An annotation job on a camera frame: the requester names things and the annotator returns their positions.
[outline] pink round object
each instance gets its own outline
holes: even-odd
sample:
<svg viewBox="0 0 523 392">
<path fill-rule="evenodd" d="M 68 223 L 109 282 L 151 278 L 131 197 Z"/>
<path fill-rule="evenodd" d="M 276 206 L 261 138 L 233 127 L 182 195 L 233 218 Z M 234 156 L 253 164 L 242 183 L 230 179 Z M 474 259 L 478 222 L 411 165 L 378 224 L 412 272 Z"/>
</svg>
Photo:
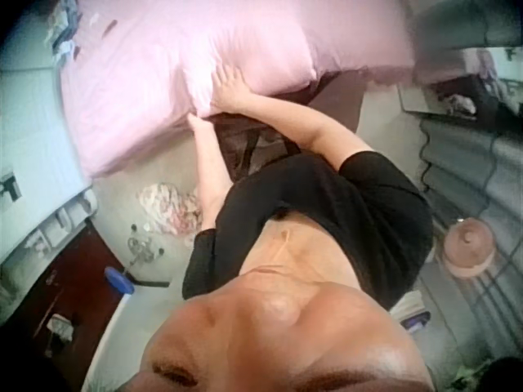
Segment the pink round object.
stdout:
<svg viewBox="0 0 523 392">
<path fill-rule="evenodd" d="M 445 236 L 443 261 L 457 278 L 473 278 L 494 261 L 494 236 L 485 223 L 467 218 L 450 227 Z"/>
</svg>

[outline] light switch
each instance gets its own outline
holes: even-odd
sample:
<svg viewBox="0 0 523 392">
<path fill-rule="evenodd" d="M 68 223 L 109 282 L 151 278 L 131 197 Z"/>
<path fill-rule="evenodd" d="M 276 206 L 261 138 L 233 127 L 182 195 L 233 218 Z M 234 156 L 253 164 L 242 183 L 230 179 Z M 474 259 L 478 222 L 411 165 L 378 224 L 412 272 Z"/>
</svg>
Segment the light switch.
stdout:
<svg viewBox="0 0 523 392">
<path fill-rule="evenodd" d="M 8 171 L 0 177 L 0 210 L 5 212 L 9 207 L 22 197 L 20 188 L 16 183 L 15 174 Z"/>
</svg>

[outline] black sleeve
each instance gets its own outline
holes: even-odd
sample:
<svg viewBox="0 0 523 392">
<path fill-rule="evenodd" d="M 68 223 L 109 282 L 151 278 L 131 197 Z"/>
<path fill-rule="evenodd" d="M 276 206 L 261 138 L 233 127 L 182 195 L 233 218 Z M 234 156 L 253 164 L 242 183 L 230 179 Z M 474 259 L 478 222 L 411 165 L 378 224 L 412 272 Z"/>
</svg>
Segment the black sleeve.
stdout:
<svg viewBox="0 0 523 392">
<path fill-rule="evenodd" d="M 383 271 L 374 271 L 378 280 L 374 286 L 393 289 L 395 280 L 412 285 L 432 247 L 427 201 L 405 174 L 379 153 L 362 152 L 349 157 L 339 174 L 360 192 L 384 245 L 382 249 L 388 253 L 387 259 L 395 261 Z"/>
<path fill-rule="evenodd" d="M 181 295 L 184 300 L 214 290 L 211 277 L 214 268 L 215 238 L 215 229 L 204 230 L 196 235 L 194 249 L 190 255 L 189 265 L 181 288 Z"/>
</svg>

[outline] blue object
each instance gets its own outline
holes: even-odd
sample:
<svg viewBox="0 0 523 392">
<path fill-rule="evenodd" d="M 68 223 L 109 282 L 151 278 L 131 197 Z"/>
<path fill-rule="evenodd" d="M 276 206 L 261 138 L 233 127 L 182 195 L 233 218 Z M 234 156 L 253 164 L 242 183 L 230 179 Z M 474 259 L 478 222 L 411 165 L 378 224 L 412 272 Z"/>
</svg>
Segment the blue object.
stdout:
<svg viewBox="0 0 523 392">
<path fill-rule="evenodd" d="M 134 285 L 131 281 L 115 268 L 105 267 L 104 275 L 109 283 L 111 283 L 111 286 L 122 294 L 132 294 L 134 292 Z"/>
</svg>

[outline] pink bedsheet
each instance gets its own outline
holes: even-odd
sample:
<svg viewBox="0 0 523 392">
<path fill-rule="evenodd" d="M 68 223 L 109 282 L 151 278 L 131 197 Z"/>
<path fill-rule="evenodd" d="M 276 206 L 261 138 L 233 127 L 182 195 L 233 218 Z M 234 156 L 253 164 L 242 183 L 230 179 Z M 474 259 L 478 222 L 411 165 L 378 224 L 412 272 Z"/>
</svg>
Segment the pink bedsheet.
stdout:
<svg viewBox="0 0 523 392">
<path fill-rule="evenodd" d="M 326 72 L 397 82 L 413 67 L 396 0 L 82 0 L 61 73 L 65 116 L 88 176 L 210 114 L 210 72 L 242 68 L 255 91 L 298 90 Z"/>
</svg>

